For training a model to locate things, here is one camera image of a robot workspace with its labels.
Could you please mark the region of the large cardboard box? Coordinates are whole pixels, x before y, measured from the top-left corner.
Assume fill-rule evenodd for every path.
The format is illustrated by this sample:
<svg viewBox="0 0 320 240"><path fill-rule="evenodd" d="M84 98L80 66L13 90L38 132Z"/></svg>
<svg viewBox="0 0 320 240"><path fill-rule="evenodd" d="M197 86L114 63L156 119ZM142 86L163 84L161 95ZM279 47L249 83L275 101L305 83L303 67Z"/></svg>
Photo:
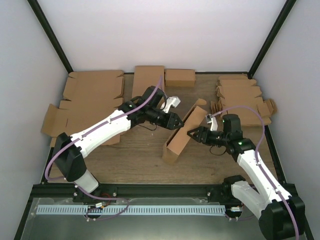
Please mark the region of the large cardboard box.
<svg viewBox="0 0 320 240"><path fill-rule="evenodd" d="M177 161L179 155L191 139L187 135L187 132L199 127L207 115L208 112L202 108L206 104L206 100L199 98L182 119L184 126L174 130L164 143L162 160L166 164L173 165Z"/></svg>

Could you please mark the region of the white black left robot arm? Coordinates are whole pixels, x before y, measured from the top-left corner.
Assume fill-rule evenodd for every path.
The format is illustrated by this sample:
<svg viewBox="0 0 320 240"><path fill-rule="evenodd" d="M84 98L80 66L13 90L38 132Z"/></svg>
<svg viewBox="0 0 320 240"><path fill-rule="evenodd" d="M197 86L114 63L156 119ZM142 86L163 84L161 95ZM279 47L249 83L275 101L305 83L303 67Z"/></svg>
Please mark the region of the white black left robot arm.
<svg viewBox="0 0 320 240"><path fill-rule="evenodd" d="M150 86L143 95L124 102L95 125L72 135L61 133L56 138L52 161L68 182L84 190L89 201L97 202L102 189L87 169L85 158L106 141L144 122L167 130L182 128L184 122L171 111L180 102L179 97L166 97L161 89Z"/></svg>

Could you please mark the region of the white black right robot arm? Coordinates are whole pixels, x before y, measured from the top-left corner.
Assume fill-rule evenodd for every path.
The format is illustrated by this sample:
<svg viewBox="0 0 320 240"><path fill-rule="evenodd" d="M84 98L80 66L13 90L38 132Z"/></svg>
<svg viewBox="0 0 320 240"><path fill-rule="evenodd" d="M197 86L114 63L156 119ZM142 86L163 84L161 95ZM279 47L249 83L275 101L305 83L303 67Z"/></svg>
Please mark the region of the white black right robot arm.
<svg viewBox="0 0 320 240"><path fill-rule="evenodd" d="M267 240L299 239L305 232L305 204L299 196L286 190L263 162L258 147L243 136L241 121L236 114L222 117L223 130L199 126L187 135L211 147L225 147L226 152L247 173L253 186L240 176L222 188L229 202L240 200L258 219L262 235Z"/></svg>

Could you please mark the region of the small folded cardboard box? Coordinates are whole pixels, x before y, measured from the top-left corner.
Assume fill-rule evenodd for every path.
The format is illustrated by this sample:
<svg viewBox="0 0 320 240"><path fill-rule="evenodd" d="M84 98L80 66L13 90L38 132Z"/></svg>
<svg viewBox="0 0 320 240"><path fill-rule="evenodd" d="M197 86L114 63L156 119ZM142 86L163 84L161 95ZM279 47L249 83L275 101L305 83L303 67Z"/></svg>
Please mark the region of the small folded cardboard box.
<svg viewBox="0 0 320 240"><path fill-rule="evenodd" d="M196 72L194 69L166 69L166 87L194 87Z"/></svg>

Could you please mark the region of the tall folded cardboard box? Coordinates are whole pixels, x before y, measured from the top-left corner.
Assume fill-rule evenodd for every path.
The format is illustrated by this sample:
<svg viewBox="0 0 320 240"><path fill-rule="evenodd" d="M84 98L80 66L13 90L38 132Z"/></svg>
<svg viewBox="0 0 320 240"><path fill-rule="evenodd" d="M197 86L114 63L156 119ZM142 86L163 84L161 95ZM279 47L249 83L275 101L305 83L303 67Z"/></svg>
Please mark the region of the tall folded cardboard box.
<svg viewBox="0 0 320 240"><path fill-rule="evenodd" d="M162 80L160 89L165 90L165 67L163 65L137 65L134 69L132 97L142 96L150 86Z"/></svg>

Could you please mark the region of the stack of small cardboard blanks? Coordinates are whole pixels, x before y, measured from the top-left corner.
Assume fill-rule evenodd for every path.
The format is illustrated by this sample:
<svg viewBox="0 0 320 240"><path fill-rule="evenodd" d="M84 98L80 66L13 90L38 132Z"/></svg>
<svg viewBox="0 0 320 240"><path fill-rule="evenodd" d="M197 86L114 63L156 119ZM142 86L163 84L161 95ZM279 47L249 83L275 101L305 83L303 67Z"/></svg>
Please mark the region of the stack of small cardboard blanks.
<svg viewBox="0 0 320 240"><path fill-rule="evenodd" d="M222 118L226 114L236 114L240 118L242 126L253 127L271 124L271 116L277 112L277 106L273 99L262 98L261 88L255 79L249 79L246 75L221 75L216 84L217 102L211 102L213 114L236 106L218 115Z"/></svg>

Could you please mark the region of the flat cardboard blank back left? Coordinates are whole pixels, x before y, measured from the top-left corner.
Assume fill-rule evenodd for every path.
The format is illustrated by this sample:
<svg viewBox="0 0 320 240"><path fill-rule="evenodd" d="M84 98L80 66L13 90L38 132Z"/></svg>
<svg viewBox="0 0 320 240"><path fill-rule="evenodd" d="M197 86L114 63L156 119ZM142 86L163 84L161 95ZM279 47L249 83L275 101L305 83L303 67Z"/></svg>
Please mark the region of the flat cardboard blank back left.
<svg viewBox="0 0 320 240"><path fill-rule="evenodd" d="M122 70L74 71L68 75L63 98L79 102L81 99L118 99L123 95Z"/></svg>

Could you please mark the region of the flat cardboard blank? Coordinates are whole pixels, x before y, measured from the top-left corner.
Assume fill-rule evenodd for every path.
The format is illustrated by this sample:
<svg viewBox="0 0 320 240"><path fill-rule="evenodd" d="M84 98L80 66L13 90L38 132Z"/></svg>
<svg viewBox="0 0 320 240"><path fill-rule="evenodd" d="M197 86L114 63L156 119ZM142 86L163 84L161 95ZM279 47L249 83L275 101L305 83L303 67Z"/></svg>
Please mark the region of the flat cardboard blank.
<svg viewBox="0 0 320 240"><path fill-rule="evenodd" d="M50 104L41 132L51 137L50 146L53 147L59 134L72 135L81 132L107 118L123 102L123 98L116 98L91 103L62 100L59 107Z"/></svg>
<svg viewBox="0 0 320 240"><path fill-rule="evenodd" d="M81 99L118 99L123 95L122 70L74 71L68 75L63 98L79 102Z"/></svg>

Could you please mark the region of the flat cardboard blank front left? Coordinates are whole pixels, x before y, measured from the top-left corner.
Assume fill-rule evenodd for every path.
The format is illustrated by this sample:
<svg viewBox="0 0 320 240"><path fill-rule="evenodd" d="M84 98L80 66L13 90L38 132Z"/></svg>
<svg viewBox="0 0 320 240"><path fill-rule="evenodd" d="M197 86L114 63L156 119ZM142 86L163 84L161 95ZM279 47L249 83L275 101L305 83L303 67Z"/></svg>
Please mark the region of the flat cardboard blank front left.
<svg viewBox="0 0 320 240"><path fill-rule="evenodd" d="M123 102L123 98L116 98L91 103L62 100L59 107L50 104L41 132L51 137L50 146L53 147L59 134L72 135L81 132L107 118Z"/></svg>

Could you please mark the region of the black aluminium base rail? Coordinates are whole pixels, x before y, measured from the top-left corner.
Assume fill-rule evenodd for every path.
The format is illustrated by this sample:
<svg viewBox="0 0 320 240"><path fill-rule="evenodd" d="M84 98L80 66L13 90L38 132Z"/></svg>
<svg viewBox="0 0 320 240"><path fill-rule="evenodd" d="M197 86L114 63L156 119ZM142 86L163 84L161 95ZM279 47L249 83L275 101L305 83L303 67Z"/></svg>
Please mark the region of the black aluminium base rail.
<svg viewBox="0 0 320 240"><path fill-rule="evenodd" d="M193 198L210 203L237 204L223 184L102 184L93 196L106 198ZM71 183L36 184L32 187L33 198L72 198L75 203L97 203L98 200L77 190Z"/></svg>

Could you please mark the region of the black right corner frame post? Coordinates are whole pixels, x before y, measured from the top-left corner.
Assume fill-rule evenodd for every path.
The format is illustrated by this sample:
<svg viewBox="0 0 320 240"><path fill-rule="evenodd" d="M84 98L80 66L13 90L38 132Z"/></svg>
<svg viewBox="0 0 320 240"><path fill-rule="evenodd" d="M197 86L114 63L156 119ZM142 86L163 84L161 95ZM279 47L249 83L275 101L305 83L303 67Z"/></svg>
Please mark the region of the black right corner frame post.
<svg viewBox="0 0 320 240"><path fill-rule="evenodd" d="M252 79L260 67L262 61L264 60L266 54L268 53L271 45L273 44L275 38L280 32L283 24L285 23L287 17L289 16L291 10L295 6L297 0L286 0L282 9L280 10L274 24L272 25L263 45L261 46L256 58L254 59L247 76Z"/></svg>

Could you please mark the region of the black corner frame post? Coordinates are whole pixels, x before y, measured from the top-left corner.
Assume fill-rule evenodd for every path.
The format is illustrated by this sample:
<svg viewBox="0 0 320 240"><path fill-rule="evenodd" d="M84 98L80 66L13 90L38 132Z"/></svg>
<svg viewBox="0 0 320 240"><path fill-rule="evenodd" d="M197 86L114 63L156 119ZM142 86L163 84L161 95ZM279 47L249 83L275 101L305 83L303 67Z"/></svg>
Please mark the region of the black corner frame post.
<svg viewBox="0 0 320 240"><path fill-rule="evenodd" d="M273 44L275 38L280 32L283 24L285 23L287 17L289 16L291 10L295 6L297 0L286 0L282 9L280 10L274 24L272 25L263 45L261 46L256 58L254 59L247 76L252 79L260 67L262 61L264 60L266 54L268 53L271 45Z"/></svg>
<svg viewBox="0 0 320 240"><path fill-rule="evenodd" d="M29 6L31 7L38 22L40 23L42 29L44 30L48 40L50 41L52 47L54 48L56 54L58 55L65 70L68 73L73 72L74 70L73 70L58 38L56 37L56 34L54 33L45 13L43 12L39 2L37 0L27 0L27 2L29 4Z"/></svg>

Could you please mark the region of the black left corner frame post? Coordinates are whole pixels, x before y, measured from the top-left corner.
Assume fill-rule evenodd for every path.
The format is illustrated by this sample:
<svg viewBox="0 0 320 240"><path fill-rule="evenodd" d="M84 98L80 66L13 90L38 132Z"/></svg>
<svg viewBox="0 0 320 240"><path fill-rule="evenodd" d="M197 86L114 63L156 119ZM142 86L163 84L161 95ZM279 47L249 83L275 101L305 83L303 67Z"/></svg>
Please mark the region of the black left corner frame post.
<svg viewBox="0 0 320 240"><path fill-rule="evenodd" d="M40 23L42 29L44 30L48 40L50 41L52 47L54 48L56 54L58 55L65 70L68 73L73 72L74 70L73 70L58 38L56 37L56 34L54 33L45 13L43 12L39 2L37 0L27 0L27 2L29 4L29 6L31 7L38 22Z"/></svg>

